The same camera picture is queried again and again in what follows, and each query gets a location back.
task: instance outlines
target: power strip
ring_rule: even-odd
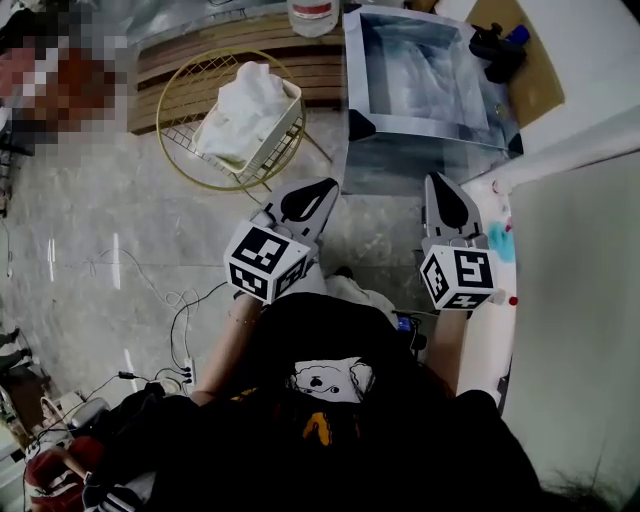
[[[183,368],[189,368],[189,373],[191,373],[191,377],[189,377],[191,379],[191,382],[187,382],[185,384],[185,387],[188,391],[193,391],[193,389],[196,387],[196,365],[193,361],[193,357],[184,358]]]

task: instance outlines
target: blue object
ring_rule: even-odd
[[[516,247],[513,243],[513,231],[507,231],[506,225],[502,222],[492,222],[489,224],[487,238],[489,239],[489,249],[498,253],[498,256],[505,263],[516,261]]]
[[[399,316],[398,317],[398,330],[399,331],[411,332],[412,331],[411,320],[409,320],[406,316]]]
[[[518,46],[522,46],[531,38],[531,34],[527,30],[527,27],[524,25],[518,25],[513,29],[511,34],[509,34],[505,39],[510,43],[517,44]]]

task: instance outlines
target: pixelated area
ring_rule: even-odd
[[[66,151],[59,143],[77,153],[111,142],[116,117],[121,126],[126,119],[126,38],[95,2],[26,3],[31,9],[13,0],[0,28],[2,133],[12,146],[47,156]]]

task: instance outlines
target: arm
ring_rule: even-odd
[[[65,466],[67,466],[71,471],[73,471],[76,475],[78,475],[82,480],[84,480],[87,476],[87,470],[84,469],[80,463],[73,458],[73,456],[64,448],[60,448],[59,446],[53,446],[49,448],[52,453],[58,455]]]
[[[441,311],[433,338],[427,347],[427,366],[444,380],[454,393],[458,390],[466,326],[466,311]]]
[[[222,335],[198,378],[196,390],[191,394],[191,400],[196,404],[202,406],[214,400],[229,382],[245,353],[261,309],[262,303],[250,295],[241,295],[235,300]]]

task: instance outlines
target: wooden slat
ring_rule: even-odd
[[[256,41],[255,43],[251,43],[249,45],[242,45],[242,46],[244,48],[247,48],[247,50],[268,51],[268,50],[273,50],[277,48],[343,46],[343,45],[344,45],[344,36],[329,34],[326,36],[318,37],[316,39],[307,39],[300,36],[267,39],[262,41]],[[178,69],[180,69],[181,66],[186,64],[193,57],[199,55],[200,53],[203,53],[209,50],[214,50],[222,46],[227,46],[227,45],[216,45],[215,43],[208,43],[206,48],[201,49],[202,51],[196,52],[195,55],[181,57],[169,63],[156,66],[153,69],[150,69],[148,71],[138,73],[138,84],[141,84],[159,75],[163,75],[167,73],[175,73]]]
[[[272,72],[285,77],[284,73],[280,73],[277,65],[273,64],[271,61],[257,61],[259,64],[267,63],[271,68]],[[330,76],[330,75],[341,75],[342,74],[342,58],[339,55],[318,55],[318,56],[309,56],[309,57],[285,57],[280,59],[280,63],[287,68],[289,73],[296,78],[301,76]],[[205,81],[212,80],[218,71],[204,71],[201,72],[198,76],[198,80],[201,80],[203,83],[203,87],[207,86]],[[190,84],[190,77],[178,78],[172,84],[172,91],[178,91],[184,85]],[[138,92],[137,95],[137,107],[140,108],[149,103],[155,103],[157,105],[158,100],[160,99],[160,94],[164,90],[166,83],[154,85],[147,89]]]
[[[251,50],[274,55],[301,87],[308,106],[339,106],[342,99],[342,48],[344,36],[337,27],[327,35],[307,39],[293,32],[286,14],[217,25],[147,48],[138,60],[138,95],[129,116],[129,131],[141,134],[155,130],[156,110],[166,82],[194,57],[227,46],[246,48],[234,55],[238,65],[253,60]],[[235,78],[235,69],[220,78],[220,70],[207,58],[187,68],[165,98],[163,120],[167,123],[202,119],[215,104],[218,88]],[[271,72],[284,73],[270,61]]]
[[[269,16],[266,18],[255,18],[235,21],[216,25],[208,29],[203,29],[191,34],[176,37],[170,41],[157,44],[140,52],[138,63],[142,69],[149,69],[149,63],[163,55],[172,55],[176,52],[193,47],[203,41],[216,41],[225,37],[236,35],[264,32],[267,30],[277,30],[289,27],[287,15]]]

